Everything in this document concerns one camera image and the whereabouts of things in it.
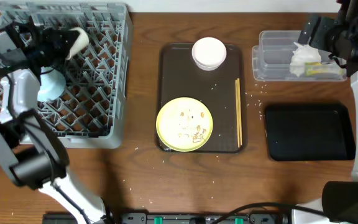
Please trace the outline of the green snack wrapper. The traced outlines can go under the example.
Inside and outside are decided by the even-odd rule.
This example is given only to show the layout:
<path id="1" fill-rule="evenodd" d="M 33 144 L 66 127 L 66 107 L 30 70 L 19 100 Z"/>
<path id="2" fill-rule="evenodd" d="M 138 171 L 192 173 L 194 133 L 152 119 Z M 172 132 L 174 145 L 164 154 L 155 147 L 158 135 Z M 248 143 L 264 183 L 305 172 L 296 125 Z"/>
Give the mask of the green snack wrapper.
<path id="1" fill-rule="evenodd" d="M 345 70 L 335 62 L 321 63 L 313 62 L 305 64 L 305 75 L 313 76 L 320 74 L 344 75 Z"/>

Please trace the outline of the light blue bowl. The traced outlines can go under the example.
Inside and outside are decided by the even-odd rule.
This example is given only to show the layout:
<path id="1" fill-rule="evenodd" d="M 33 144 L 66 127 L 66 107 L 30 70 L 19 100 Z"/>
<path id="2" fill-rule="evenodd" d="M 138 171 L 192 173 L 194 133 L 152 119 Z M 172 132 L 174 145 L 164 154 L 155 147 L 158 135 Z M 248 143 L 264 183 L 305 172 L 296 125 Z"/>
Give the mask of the light blue bowl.
<path id="1" fill-rule="evenodd" d="M 42 67 L 41 86 L 37 95 L 40 102 L 56 100 L 61 96 L 66 87 L 64 75 L 52 67 Z"/>

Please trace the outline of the white tissue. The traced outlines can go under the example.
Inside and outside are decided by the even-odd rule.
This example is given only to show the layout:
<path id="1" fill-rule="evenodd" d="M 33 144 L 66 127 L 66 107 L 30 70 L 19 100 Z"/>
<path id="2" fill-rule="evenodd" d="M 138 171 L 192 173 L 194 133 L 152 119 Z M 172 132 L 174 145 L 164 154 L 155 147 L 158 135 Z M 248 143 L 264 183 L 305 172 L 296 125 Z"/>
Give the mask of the white tissue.
<path id="1" fill-rule="evenodd" d="M 290 62 L 290 73 L 300 77 L 305 72 L 307 63 L 320 63 L 321 56 L 319 50 L 294 42 L 297 49 L 293 51 Z"/>

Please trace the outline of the cream plastic cup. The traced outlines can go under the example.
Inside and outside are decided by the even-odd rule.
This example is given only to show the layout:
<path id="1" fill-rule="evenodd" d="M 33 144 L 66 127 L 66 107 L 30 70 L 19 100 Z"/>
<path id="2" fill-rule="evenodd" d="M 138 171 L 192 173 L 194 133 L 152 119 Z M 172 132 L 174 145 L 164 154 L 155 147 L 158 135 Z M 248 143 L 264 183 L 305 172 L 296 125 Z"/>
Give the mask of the cream plastic cup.
<path id="1" fill-rule="evenodd" d="M 74 41 L 74 44 L 71 46 L 70 51 L 65 58 L 66 60 L 71 59 L 75 56 L 78 52 L 83 50 L 89 44 L 89 37 L 88 34 L 80 27 L 75 27 L 70 29 L 70 31 L 75 31 L 78 34 L 78 37 Z"/>

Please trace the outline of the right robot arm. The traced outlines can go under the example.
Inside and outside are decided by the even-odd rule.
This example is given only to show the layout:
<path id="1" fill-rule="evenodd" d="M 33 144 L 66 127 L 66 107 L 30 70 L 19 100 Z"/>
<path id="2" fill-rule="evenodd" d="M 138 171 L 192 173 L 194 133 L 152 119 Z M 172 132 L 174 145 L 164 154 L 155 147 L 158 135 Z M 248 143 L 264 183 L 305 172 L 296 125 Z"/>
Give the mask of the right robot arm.
<path id="1" fill-rule="evenodd" d="M 358 0 L 340 0 L 336 19 L 313 15 L 298 43 L 330 53 L 351 79 L 356 104 L 356 156 L 350 182 L 330 181 L 321 198 L 291 210 L 292 223 L 358 223 Z"/>

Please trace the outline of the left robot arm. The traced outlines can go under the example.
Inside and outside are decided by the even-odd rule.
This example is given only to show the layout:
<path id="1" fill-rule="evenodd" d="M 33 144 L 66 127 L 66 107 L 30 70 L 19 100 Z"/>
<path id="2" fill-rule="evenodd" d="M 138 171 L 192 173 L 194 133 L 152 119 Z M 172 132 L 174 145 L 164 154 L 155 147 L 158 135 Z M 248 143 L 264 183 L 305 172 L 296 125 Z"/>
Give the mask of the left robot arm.
<path id="1" fill-rule="evenodd" d="M 0 26 L 0 166 L 13 184 L 54 198 L 77 223 L 113 223 L 103 199 L 75 179 L 65 146 L 37 112 L 43 68 L 72 58 L 88 43 L 80 27 Z"/>

